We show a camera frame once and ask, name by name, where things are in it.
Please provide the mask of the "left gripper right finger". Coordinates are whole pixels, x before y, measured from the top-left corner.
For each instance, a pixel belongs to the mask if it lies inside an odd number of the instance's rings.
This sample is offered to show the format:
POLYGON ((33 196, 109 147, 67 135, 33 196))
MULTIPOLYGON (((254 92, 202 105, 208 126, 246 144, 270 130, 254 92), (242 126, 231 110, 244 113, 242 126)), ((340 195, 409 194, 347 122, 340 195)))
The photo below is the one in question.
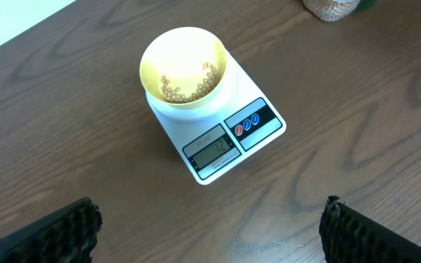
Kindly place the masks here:
POLYGON ((329 196, 319 235, 327 263, 421 263, 421 247, 329 196))

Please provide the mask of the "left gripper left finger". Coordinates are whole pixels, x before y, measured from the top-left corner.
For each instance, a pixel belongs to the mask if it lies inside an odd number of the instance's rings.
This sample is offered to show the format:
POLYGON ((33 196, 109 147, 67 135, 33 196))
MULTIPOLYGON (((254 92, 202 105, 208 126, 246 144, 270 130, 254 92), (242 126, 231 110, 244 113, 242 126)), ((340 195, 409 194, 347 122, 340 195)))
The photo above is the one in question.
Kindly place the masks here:
POLYGON ((91 263, 102 215, 83 197, 0 239, 0 263, 91 263))

